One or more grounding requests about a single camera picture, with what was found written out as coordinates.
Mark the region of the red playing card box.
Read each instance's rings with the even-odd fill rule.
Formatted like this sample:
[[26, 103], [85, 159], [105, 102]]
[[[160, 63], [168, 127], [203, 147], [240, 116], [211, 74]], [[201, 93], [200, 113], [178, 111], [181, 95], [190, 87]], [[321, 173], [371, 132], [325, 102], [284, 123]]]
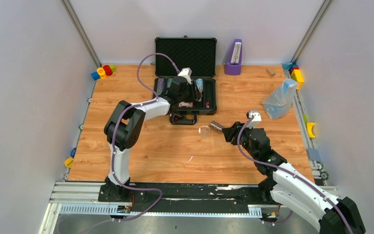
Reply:
[[180, 102], [178, 107], [179, 108], [192, 108], [193, 102]]

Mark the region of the light blue chip stack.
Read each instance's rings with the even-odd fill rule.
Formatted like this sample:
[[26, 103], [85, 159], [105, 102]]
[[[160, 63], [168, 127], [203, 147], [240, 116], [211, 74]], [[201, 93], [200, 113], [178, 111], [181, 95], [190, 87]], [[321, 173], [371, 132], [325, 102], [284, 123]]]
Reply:
[[200, 94], [200, 96], [203, 95], [204, 90], [204, 81], [201, 78], [198, 78], [195, 80], [197, 92]]

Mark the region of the purple chip stack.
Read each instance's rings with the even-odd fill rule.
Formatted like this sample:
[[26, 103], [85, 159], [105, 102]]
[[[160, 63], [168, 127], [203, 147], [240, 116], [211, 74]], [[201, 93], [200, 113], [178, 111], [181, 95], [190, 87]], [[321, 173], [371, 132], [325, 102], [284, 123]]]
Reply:
[[157, 81], [157, 94], [162, 94], [162, 92], [164, 91], [165, 89], [165, 80], [163, 78], [159, 78], [158, 81]]

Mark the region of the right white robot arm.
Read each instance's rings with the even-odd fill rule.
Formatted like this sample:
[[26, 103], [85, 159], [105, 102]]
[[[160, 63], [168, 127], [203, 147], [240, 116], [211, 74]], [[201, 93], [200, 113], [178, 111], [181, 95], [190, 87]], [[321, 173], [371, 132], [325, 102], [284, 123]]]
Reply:
[[272, 149], [263, 128], [235, 122], [222, 128], [226, 142], [236, 145], [267, 178], [259, 186], [264, 203], [280, 203], [310, 223], [320, 234], [364, 234], [366, 228], [356, 203], [340, 198], [300, 174]]

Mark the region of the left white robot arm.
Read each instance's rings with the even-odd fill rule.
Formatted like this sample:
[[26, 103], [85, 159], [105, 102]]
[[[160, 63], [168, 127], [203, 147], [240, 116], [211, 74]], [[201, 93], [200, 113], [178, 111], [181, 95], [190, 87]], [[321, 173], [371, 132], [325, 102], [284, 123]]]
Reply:
[[104, 195], [125, 201], [130, 195], [129, 161], [131, 149], [139, 139], [142, 126], [149, 119], [169, 115], [173, 124], [193, 125], [197, 118], [186, 119], [181, 107], [202, 105], [206, 84], [201, 78], [183, 76], [156, 78], [151, 100], [140, 103], [120, 101], [104, 127], [111, 151], [110, 172], [101, 188]]

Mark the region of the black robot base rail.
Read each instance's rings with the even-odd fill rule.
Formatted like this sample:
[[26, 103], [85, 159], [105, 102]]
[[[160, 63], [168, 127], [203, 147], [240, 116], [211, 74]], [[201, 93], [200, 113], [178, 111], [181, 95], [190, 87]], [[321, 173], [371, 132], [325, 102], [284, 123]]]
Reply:
[[337, 195], [335, 187], [302, 197], [283, 186], [268, 191], [252, 184], [134, 183], [125, 198], [108, 192], [103, 182], [57, 182], [50, 204], [59, 204], [61, 214], [144, 216], [245, 217], [278, 216], [286, 208], [321, 218]]

